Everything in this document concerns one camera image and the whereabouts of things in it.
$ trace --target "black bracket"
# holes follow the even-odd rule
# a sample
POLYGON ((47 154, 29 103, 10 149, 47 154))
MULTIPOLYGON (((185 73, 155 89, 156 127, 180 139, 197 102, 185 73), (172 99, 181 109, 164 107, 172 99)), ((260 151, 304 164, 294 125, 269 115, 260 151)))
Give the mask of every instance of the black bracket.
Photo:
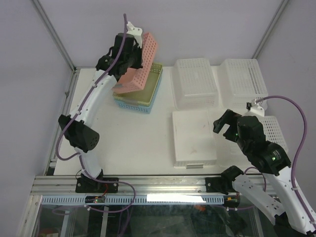
MULTIPOLYGON (((103 177, 102 171, 96 179, 102 180, 102 181, 111 181, 111 182, 119 181, 119 178, 103 177)), ((118 183, 110 183, 110 184, 100 183, 84 176, 83 174, 81 174, 81 177, 77 179, 76 193, 78 194, 85 194, 85 193, 100 194, 100 193, 104 193, 105 190, 107 190, 108 194, 116 194, 118 193, 118 190, 119 190, 119 184, 118 183)))
POLYGON ((236 192, 233 189, 232 182, 243 172, 236 166, 231 166, 221 173, 221 177, 205 178, 205 186, 207 193, 222 193, 228 195, 236 192))
POLYGON ((222 193, 228 195, 228 193, 236 192, 223 177, 205 178, 205 186, 207 193, 222 193))

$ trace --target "red wire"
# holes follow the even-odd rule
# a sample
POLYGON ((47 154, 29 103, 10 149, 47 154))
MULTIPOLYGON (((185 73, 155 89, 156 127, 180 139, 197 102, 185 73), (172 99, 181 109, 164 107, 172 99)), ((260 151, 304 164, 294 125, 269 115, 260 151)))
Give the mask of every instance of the red wire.
POLYGON ((106 190, 104 191, 104 193, 102 194, 102 196, 104 196, 104 195, 108 192, 108 185, 107 185, 107 184, 104 184, 104 186, 107 187, 107 188, 106 188, 106 190))

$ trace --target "white cable clip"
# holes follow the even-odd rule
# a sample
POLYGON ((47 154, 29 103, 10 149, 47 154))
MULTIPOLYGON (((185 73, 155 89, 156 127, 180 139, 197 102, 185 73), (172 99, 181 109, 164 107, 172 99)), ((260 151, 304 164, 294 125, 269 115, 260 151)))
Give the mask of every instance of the white cable clip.
POLYGON ((293 191, 300 191, 301 188, 299 186, 297 186, 296 188, 292 188, 293 191))
POLYGON ((143 39, 142 39, 142 33, 143 29, 133 26, 133 24, 129 21, 127 23, 127 33, 130 35, 133 35, 139 44, 139 47, 143 47, 143 39))

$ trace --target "blue basket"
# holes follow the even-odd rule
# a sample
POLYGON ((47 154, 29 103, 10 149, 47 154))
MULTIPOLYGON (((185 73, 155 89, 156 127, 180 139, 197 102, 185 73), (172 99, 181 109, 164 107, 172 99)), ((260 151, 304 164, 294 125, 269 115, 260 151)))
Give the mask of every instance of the blue basket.
POLYGON ((140 111, 146 114, 150 114, 152 107, 154 105, 155 99, 156 99, 156 95, 157 95, 157 91, 159 89, 160 83, 161 83, 161 76, 162 76, 162 72, 160 74, 160 77, 158 79, 158 84, 156 86, 155 92, 154 92, 154 96, 152 99, 152 102, 150 103, 150 106, 143 106, 143 105, 132 105, 129 103, 126 103, 122 100, 116 100, 115 102, 118 104, 118 106, 120 106, 121 108, 125 108, 125 109, 130 109, 130 110, 136 110, 136 111, 140 111))

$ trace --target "white basket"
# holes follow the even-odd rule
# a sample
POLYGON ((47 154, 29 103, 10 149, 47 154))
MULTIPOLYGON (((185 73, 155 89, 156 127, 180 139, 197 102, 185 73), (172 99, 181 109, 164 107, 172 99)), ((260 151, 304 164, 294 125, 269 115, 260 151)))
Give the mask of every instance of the white basket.
POLYGON ((171 81, 178 110, 218 106, 218 91, 208 59, 177 60, 171 70, 171 81))
MULTIPOLYGON (((279 144, 283 147, 285 152, 288 152, 285 139, 276 117, 265 116, 264 118, 259 117, 258 120, 263 125, 263 132, 266 136, 266 140, 279 144)), ((228 168, 232 165, 249 165, 247 157, 241 152, 237 143, 225 139, 223 136, 225 131, 225 127, 223 127, 219 134, 215 134, 217 165, 224 168, 228 168)))
POLYGON ((256 59, 226 59, 218 69, 225 108, 245 108, 247 102, 268 96, 256 59))
POLYGON ((207 111, 172 112, 175 168, 216 164, 215 139, 207 111))

